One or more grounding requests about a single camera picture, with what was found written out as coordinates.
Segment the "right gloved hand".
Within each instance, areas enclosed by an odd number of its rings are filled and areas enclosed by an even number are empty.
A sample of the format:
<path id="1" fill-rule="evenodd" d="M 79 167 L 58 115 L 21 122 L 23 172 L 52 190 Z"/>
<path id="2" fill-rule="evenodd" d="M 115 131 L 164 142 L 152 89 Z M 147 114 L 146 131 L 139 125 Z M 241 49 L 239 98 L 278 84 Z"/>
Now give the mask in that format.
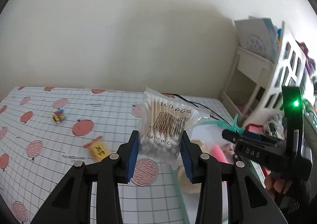
<path id="1" fill-rule="evenodd" d="M 301 214 L 313 205 L 309 182 L 282 179 L 281 174 L 271 172 L 264 185 L 284 216 Z"/>

